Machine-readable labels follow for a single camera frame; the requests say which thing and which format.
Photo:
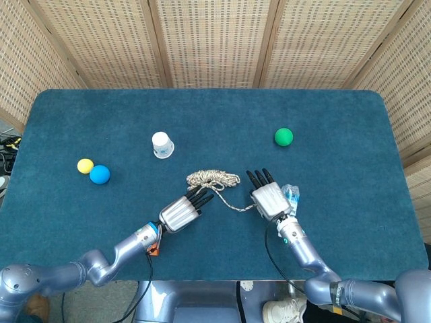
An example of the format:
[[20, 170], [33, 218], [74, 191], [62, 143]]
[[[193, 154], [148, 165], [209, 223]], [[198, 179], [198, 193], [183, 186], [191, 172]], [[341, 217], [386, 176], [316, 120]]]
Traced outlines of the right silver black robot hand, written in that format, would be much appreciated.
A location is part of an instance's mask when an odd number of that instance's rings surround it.
[[290, 215], [291, 204], [267, 169], [263, 168], [261, 172], [255, 170], [254, 173], [247, 170], [246, 175], [254, 186], [250, 196], [264, 219], [271, 221]]

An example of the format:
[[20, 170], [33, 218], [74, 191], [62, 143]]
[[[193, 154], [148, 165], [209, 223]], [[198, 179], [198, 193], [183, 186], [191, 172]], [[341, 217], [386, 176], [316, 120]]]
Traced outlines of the green foam ball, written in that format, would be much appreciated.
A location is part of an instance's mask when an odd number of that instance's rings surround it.
[[294, 134], [289, 128], [280, 128], [274, 134], [274, 141], [280, 147], [289, 146], [294, 140]]

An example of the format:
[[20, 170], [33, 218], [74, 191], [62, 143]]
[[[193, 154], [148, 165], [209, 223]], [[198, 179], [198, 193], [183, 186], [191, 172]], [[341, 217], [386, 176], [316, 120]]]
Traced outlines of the blue foam ball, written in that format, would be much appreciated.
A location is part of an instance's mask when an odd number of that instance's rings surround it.
[[110, 180], [110, 170], [104, 165], [97, 165], [90, 171], [90, 180], [94, 184], [105, 184]]

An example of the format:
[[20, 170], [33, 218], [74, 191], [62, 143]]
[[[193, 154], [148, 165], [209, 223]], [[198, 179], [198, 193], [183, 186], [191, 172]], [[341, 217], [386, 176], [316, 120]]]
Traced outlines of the white sneaker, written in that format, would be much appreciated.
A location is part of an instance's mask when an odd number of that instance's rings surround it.
[[264, 323], [304, 323], [305, 298], [287, 298], [282, 301], [269, 301], [263, 306]]

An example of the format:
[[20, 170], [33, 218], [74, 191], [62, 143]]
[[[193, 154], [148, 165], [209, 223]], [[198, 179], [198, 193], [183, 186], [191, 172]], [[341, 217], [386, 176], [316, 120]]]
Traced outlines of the grey-blue robot base column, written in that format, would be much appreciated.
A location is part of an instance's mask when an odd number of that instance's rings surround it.
[[142, 296], [132, 323], [264, 323], [269, 301], [305, 298], [283, 281], [154, 281]]

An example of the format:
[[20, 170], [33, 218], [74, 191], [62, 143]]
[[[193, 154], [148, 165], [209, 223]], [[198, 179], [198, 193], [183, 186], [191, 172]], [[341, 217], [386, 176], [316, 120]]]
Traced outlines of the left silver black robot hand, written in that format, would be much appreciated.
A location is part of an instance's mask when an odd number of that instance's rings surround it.
[[202, 206], [214, 197], [214, 194], [208, 194], [207, 191], [207, 188], [197, 186], [162, 209], [159, 223], [163, 230], [175, 234], [200, 217]]

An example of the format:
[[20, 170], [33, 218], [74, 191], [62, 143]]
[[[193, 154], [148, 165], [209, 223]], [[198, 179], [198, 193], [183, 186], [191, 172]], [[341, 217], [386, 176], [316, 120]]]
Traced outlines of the brown shoe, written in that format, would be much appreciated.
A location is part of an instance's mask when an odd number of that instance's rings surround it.
[[34, 294], [24, 308], [25, 314], [34, 318], [40, 323], [48, 323], [50, 314], [50, 304], [47, 297]]

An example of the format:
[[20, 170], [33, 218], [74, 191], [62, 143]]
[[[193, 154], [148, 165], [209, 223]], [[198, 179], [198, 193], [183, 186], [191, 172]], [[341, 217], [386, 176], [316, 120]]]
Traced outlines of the white floral paper cup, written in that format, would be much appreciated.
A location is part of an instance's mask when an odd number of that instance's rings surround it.
[[163, 131], [156, 132], [152, 135], [152, 144], [154, 155], [158, 159], [169, 158], [174, 152], [174, 143], [167, 133]]

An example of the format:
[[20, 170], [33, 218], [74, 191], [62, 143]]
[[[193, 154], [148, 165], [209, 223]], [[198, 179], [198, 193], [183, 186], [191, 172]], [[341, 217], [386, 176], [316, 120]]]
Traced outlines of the clear plastic water bottle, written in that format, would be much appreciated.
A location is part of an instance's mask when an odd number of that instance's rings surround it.
[[289, 204], [291, 206], [290, 215], [295, 217], [297, 214], [298, 203], [300, 200], [300, 191], [298, 186], [292, 186], [290, 184], [285, 184], [281, 188], [282, 192], [285, 194]]

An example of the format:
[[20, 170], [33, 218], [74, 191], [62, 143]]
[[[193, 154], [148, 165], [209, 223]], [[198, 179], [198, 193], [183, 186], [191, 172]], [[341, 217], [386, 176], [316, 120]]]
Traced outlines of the blue carpet table mat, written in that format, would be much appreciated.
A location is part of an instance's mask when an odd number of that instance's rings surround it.
[[[293, 142], [274, 134], [289, 128]], [[174, 143], [158, 159], [152, 135]], [[80, 159], [110, 170], [94, 184]], [[57, 266], [113, 248], [187, 191], [198, 170], [240, 177], [166, 234], [148, 266], [120, 280], [306, 279], [292, 251], [250, 208], [246, 171], [299, 187], [297, 218], [342, 278], [393, 280], [428, 268], [387, 110], [371, 91], [304, 89], [49, 89], [35, 99], [0, 208], [0, 269]]]

